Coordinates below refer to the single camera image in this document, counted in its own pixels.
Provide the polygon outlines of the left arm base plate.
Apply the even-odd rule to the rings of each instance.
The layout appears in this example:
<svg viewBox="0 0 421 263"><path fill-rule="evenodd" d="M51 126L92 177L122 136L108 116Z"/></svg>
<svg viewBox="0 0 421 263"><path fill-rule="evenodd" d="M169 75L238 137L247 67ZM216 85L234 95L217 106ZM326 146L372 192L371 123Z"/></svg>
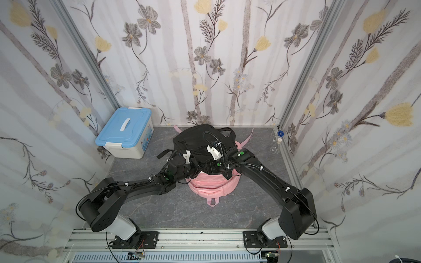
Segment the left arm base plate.
<svg viewBox="0 0 421 263"><path fill-rule="evenodd" d="M158 231L140 231L136 232L126 241L116 236L114 240L111 241L110 246L113 249L155 249L158 240Z"/></svg>

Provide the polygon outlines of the black fabric backpack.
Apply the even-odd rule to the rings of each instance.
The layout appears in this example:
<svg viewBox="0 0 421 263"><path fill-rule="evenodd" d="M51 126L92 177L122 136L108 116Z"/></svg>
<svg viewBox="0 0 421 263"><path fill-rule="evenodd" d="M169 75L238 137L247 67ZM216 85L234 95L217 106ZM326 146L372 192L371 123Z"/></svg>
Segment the black fabric backpack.
<svg viewBox="0 0 421 263"><path fill-rule="evenodd" d="M195 159L201 166L200 173L207 174L206 162L208 160L213 160L211 154L207 151L207 146L214 147L221 153L222 158L218 161L226 169L232 170L233 176L230 155L236 152L239 147L236 144L236 134L231 128L215 128L210 124L194 126L179 133L173 139L173 145L174 147L172 150L165 150L158 155L158 158L160 159L167 153L171 153L167 164L165 164L159 172L159 175L162 175L166 181L179 181L175 179L175 160L183 160L183 153L186 153L186 150L191 152L190 162ZM229 180L232 176L223 177Z"/></svg>

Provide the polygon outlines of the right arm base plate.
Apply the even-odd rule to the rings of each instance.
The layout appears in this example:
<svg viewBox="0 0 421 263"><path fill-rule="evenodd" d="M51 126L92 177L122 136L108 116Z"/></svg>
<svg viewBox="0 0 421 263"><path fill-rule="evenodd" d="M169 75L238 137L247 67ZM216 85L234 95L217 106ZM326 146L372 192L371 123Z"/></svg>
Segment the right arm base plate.
<svg viewBox="0 0 421 263"><path fill-rule="evenodd" d="M242 238L244 247L247 249L288 247L288 243L285 236L281 236L274 240L270 240L262 232L258 232L257 230L243 231Z"/></svg>

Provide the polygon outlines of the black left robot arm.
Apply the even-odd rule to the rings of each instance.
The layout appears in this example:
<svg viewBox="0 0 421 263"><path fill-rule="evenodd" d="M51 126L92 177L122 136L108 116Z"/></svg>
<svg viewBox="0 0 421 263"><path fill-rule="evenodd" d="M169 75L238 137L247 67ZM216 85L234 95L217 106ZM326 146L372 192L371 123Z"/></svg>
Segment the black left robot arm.
<svg viewBox="0 0 421 263"><path fill-rule="evenodd" d="M167 194L179 181L198 175L204 165L196 158L186 163L184 157L177 155L158 174L148 179L115 181L106 178L91 193L81 198L76 205L76 214L93 232L106 231L128 241L141 231L132 220L119 215L122 206L138 198Z"/></svg>

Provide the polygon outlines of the pink school backpack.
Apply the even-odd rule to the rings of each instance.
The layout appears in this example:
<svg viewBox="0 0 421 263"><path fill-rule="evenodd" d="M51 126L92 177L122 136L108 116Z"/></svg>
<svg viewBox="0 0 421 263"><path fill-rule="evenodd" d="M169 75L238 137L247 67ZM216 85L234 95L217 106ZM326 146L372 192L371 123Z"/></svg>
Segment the pink school backpack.
<svg viewBox="0 0 421 263"><path fill-rule="evenodd" d="M179 133L182 132L177 126L174 129ZM238 150L242 150L248 143L249 139L238 142L236 141ZM208 175L200 173L194 179L187 179L186 183L192 192L207 200L207 204L211 207L219 203L219 198L224 197L234 191L240 181L241 173L233 168L233 176L227 180L222 175Z"/></svg>

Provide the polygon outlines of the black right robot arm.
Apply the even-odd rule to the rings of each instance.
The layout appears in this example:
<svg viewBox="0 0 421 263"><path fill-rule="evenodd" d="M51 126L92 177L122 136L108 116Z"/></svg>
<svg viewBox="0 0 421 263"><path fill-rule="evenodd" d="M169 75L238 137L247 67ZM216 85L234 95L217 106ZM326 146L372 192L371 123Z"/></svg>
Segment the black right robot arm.
<svg viewBox="0 0 421 263"><path fill-rule="evenodd" d="M312 193L307 188L300 190L282 180L248 149L238 149L232 129L221 128L218 133L206 131L203 137L211 139L221 153L220 168L227 173L236 170L251 179L281 207L277 218L269 219L257 228L259 243L266 245L282 237L298 240L303 234L309 235L308 228L319 223Z"/></svg>

